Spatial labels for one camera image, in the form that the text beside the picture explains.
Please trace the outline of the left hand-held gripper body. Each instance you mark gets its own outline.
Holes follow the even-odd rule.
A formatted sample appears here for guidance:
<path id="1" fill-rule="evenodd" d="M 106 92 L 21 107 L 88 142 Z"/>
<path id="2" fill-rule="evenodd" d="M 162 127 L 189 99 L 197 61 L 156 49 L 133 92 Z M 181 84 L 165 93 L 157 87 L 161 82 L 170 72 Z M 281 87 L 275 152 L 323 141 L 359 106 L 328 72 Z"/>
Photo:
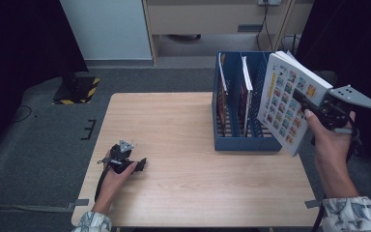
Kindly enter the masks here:
<path id="1" fill-rule="evenodd" d="M 109 150 L 107 157 L 98 161 L 98 163 L 104 164 L 103 173 L 106 173 L 110 168 L 117 174 L 123 173 L 132 164 L 129 156 L 133 148 L 132 144 L 121 139 Z"/>

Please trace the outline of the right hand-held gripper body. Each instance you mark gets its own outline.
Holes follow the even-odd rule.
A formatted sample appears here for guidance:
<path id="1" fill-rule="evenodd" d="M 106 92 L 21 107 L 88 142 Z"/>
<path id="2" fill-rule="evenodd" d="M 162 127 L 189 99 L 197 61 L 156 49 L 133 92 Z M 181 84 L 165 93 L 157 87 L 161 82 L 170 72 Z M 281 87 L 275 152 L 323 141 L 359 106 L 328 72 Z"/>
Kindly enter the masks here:
<path id="1" fill-rule="evenodd" d="M 355 106 L 371 109 L 371 99 L 351 85 L 327 90 L 316 109 L 322 125 L 330 131 L 343 131 L 350 122 L 349 114 Z"/>

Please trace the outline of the thick white book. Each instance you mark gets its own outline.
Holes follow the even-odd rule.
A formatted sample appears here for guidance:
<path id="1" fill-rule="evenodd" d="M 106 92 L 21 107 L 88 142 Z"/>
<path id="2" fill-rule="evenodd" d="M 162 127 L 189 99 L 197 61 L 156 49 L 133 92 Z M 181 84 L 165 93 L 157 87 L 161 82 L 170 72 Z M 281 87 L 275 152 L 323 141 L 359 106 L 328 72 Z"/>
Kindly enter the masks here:
<path id="1" fill-rule="evenodd" d="M 300 103 L 294 99 L 299 91 L 308 100 L 320 105 L 332 85 L 304 67 L 283 51 L 269 56 L 257 118 L 277 141 L 295 156 L 308 131 Z"/>

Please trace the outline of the blue plastic file rack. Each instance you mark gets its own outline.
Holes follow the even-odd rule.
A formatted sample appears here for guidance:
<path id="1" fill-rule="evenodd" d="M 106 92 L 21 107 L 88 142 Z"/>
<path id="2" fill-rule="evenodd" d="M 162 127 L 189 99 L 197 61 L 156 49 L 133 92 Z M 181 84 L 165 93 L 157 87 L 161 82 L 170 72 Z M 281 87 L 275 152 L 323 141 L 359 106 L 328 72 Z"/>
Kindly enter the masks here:
<path id="1" fill-rule="evenodd" d="M 219 53 L 222 53 L 222 68 L 228 89 L 225 133 L 221 131 L 217 113 Z M 243 126 L 239 113 L 243 56 L 246 56 L 253 88 L 246 137 L 242 135 Z M 281 149 L 281 145 L 276 138 L 257 119 L 269 56 L 268 51 L 220 51 L 217 53 L 212 99 L 214 148 L 217 151 L 279 151 Z"/>

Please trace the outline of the brown cover magazine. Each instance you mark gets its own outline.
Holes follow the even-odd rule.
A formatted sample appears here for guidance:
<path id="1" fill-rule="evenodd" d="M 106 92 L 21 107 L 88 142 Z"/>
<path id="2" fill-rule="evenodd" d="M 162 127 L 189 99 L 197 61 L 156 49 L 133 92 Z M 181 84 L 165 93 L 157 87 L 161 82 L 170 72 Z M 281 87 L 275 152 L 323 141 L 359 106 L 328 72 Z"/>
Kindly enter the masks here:
<path id="1" fill-rule="evenodd" d="M 223 60 L 222 60 L 222 53 L 218 54 L 218 93 L 217 93 L 217 113 L 221 125 L 222 133 L 226 132 L 226 99 L 228 95 L 227 84 L 225 81 L 224 73 L 223 73 Z"/>

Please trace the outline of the person's right hand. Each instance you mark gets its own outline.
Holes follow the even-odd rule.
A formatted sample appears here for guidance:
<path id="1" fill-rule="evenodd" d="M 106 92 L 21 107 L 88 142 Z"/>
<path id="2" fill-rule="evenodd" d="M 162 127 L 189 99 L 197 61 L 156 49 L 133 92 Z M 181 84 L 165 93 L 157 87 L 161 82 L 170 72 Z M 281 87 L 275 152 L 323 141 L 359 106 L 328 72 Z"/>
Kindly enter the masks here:
<path id="1" fill-rule="evenodd" d="M 316 163 L 318 165 L 345 165 L 352 134 L 327 130 L 309 109 L 304 110 L 306 121 L 315 136 Z"/>

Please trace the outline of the person's left hand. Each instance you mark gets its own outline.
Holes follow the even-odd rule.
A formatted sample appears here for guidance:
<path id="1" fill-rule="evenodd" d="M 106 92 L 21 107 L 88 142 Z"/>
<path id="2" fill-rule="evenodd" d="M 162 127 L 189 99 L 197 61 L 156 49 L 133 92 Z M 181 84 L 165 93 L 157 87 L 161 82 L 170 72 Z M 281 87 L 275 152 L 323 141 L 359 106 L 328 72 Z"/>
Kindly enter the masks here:
<path id="1" fill-rule="evenodd" d="M 107 168 L 93 212 L 107 215 L 109 209 L 128 177 L 134 172 L 137 162 L 131 163 L 121 174 Z"/>

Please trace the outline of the grey tape strip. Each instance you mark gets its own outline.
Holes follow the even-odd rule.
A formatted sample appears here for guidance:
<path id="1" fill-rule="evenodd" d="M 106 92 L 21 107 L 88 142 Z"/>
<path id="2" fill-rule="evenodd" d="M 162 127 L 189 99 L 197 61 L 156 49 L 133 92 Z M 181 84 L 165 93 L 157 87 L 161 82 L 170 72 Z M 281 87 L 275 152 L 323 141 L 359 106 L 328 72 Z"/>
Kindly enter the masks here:
<path id="1" fill-rule="evenodd" d="M 317 199 L 307 200 L 307 201 L 304 202 L 304 204 L 305 204 L 307 209 L 311 209 L 311 208 L 320 207 L 322 205 L 322 201 L 317 200 Z"/>
<path id="2" fill-rule="evenodd" d="M 76 206 L 88 206 L 89 199 L 76 199 L 74 202 L 70 202 L 67 204 L 68 210 L 74 210 Z"/>

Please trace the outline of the black striped stand base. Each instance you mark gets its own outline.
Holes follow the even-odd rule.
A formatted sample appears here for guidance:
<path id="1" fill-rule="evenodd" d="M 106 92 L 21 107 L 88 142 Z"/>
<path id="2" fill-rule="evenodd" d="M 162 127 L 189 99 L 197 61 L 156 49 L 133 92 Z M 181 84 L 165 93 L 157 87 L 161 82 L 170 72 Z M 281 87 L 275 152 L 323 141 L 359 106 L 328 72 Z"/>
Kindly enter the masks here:
<path id="1" fill-rule="evenodd" d="M 88 103 L 94 96 L 100 80 L 94 76 L 62 77 L 62 83 L 53 97 L 54 104 Z"/>

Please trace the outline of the white cabinet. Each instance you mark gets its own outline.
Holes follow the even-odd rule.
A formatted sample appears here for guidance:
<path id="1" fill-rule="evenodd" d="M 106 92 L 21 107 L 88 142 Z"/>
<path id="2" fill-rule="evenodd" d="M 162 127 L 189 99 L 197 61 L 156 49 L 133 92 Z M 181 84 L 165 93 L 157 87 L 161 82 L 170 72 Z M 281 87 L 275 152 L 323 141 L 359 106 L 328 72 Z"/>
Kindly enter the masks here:
<path id="1" fill-rule="evenodd" d="M 151 60 L 142 0 L 60 0 L 85 60 Z"/>

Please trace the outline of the light wooden desk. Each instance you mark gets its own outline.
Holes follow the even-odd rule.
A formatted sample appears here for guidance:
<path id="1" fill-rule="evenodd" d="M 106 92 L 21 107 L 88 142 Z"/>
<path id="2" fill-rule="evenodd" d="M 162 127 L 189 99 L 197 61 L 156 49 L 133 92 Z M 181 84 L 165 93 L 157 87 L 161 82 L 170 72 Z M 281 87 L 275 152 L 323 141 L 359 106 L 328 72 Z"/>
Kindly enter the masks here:
<path id="1" fill-rule="evenodd" d="M 277 50 L 290 35 L 300 35 L 315 0 L 282 0 L 259 6 L 258 0 L 142 0 L 152 61 L 167 35 L 254 34 L 263 50 Z M 259 33 L 239 33 L 239 24 L 261 24 Z"/>

